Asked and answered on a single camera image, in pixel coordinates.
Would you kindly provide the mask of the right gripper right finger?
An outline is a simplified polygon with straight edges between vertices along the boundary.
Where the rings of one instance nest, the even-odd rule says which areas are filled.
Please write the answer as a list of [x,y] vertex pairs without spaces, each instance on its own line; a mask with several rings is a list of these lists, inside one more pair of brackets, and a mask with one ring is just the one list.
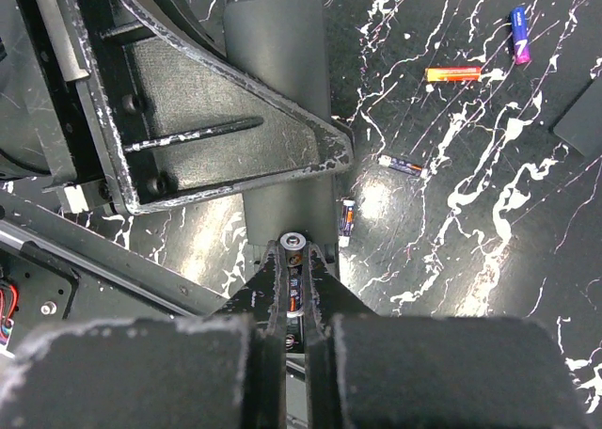
[[386,317],[303,252],[313,428],[584,428],[557,344],[507,317]]

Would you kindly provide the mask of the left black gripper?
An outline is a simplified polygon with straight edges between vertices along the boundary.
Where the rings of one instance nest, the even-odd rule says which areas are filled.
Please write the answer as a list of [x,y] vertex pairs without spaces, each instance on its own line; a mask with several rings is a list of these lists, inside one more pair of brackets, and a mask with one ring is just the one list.
[[88,77],[65,0],[1,0],[1,178],[94,178]]

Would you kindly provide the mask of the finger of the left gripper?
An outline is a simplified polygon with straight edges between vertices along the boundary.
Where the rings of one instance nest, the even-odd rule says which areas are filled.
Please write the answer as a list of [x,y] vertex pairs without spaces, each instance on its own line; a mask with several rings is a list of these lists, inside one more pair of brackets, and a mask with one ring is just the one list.
[[[117,211],[145,215],[254,184],[265,105],[185,0],[65,0],[78,93]],[[349,145],[336,172],[349,167]]]

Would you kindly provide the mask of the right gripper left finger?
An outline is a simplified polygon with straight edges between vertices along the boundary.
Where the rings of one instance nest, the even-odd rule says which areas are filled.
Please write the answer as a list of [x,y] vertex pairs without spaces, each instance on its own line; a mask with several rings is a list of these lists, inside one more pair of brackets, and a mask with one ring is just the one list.
[[40,327],[2,373],[2,426],[284,427],[286,272],[273,241],[212,315]]

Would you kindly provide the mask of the black remote control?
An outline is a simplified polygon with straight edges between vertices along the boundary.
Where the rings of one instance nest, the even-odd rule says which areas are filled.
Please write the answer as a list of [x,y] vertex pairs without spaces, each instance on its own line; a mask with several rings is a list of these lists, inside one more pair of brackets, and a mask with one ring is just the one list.
[[[280,237],[291,231],[333,255],[336,155],[349,145],[331,124],[322,0],[230,3],[224,34],[229,63],[257,81],[265,105],[255,182],[243,193],[254,259],[270,242],[283,248]],[[305,347],[304,303],[303,296],[301,316],[286,318],[285,348],[297,356]]]

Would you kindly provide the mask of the green battery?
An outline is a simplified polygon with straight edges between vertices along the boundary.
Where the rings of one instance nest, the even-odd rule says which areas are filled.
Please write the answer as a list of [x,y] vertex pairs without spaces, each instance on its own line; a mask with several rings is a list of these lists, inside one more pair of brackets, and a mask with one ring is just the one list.
[[288,272],[287,317],[292,319],[303,313],[303,249],[307,240],[303,234],[291,231],[280,237],[280,243],[285,250]]

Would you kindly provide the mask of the black remote battery cover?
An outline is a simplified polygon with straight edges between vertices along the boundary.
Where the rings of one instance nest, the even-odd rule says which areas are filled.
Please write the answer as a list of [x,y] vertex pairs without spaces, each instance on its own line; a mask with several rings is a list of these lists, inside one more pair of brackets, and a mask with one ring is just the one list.
[[584,157],[601,153],[601,78],[583,89],[563,112],[552,132]]

